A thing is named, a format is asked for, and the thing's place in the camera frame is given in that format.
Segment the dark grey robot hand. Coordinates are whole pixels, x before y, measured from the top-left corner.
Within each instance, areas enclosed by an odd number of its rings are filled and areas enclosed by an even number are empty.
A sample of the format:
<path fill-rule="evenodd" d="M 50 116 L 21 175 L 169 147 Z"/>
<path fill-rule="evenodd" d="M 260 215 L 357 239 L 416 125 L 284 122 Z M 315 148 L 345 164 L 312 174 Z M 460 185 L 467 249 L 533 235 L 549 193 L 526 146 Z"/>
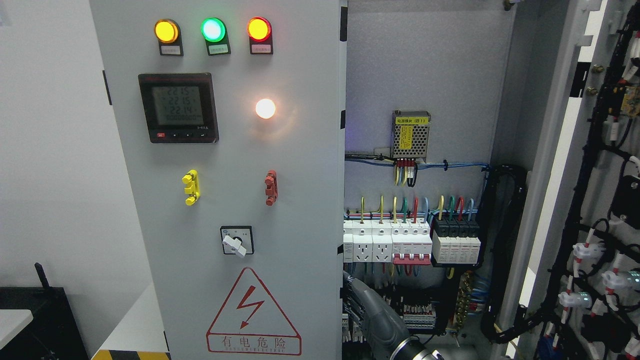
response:
<path fill-rule="evenodd" d="M 375 360 L 389 360 L 409 330 L 390 305 L 361 280 L 343 272 L 342 300 L 347 314 L 361 328 Z"/>

